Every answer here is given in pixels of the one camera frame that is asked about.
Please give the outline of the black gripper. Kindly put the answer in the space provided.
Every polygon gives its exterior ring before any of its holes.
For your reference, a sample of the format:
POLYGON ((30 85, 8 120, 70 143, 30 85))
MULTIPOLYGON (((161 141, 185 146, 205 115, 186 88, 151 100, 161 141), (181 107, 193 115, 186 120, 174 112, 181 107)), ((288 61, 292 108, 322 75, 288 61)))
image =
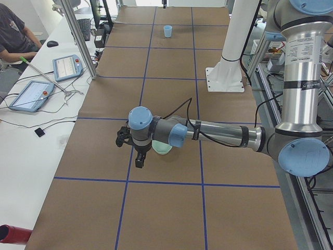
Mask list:
POLYGON ((135 158, 135 167, 143 168, 146 158, 146 153, 151 149, 151 139, 139 141, 133 139, 134 148, 137 151, 137 157, 135 158))

